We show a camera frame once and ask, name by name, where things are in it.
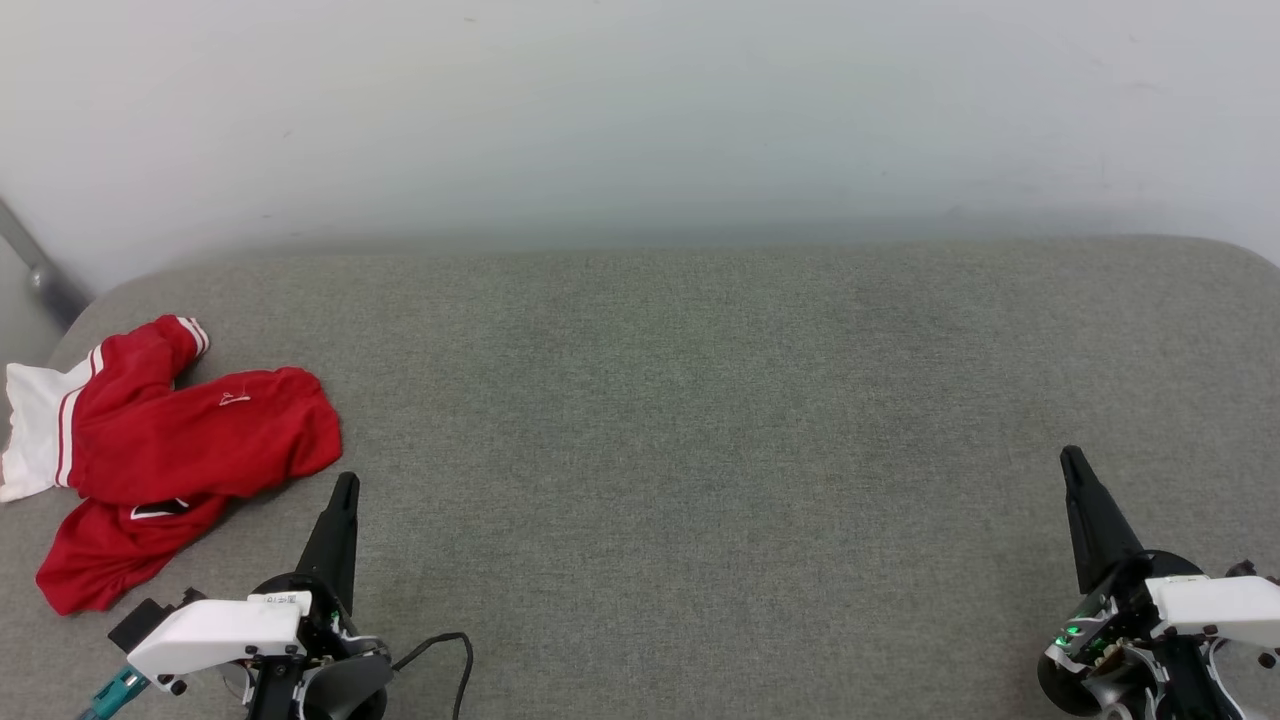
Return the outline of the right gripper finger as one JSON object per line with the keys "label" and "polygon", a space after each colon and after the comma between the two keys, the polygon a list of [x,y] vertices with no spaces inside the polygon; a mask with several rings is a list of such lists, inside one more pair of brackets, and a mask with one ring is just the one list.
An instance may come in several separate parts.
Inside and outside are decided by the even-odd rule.
{"label": "right gripper finger", "polygon": [[1146,548],[1080,447],[1065,446],[1060,465],[1076,584],[1089,594],[1119,564]]}

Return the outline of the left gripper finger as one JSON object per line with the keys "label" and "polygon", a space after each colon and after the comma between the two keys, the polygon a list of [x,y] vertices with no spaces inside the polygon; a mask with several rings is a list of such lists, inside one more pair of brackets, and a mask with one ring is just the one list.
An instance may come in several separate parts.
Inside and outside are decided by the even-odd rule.
{"label": "left gripper finger", "polygon": [[358,475],[353,471],[339,474],[294,569],[323,582],[347,612],[355,610],[358,496]]}

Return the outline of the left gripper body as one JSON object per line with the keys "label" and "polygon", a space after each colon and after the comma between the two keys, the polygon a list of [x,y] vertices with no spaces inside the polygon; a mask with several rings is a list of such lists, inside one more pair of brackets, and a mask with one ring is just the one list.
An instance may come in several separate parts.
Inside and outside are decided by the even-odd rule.
{"label": "left gripper body", "polygon": [[296,642],[248,661],[250,719],[383,719],[390,653],[376,635],[360,633],[333,592],[311,577],[288,573],[262,583],[253,601],[302,610]]}

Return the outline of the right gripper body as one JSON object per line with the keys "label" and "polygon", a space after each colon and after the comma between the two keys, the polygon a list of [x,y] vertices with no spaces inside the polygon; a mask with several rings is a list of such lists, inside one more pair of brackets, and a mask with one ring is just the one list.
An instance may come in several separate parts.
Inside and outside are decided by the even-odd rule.
{"label": "right gripper body", "polygon": [[1160,629],[1151,582],[1203,579],[1190,561],[1146,551],[1119,562],[1085,594],[1037,664],[1044,697],[1075,717],[1240,719],[1208,632]]}

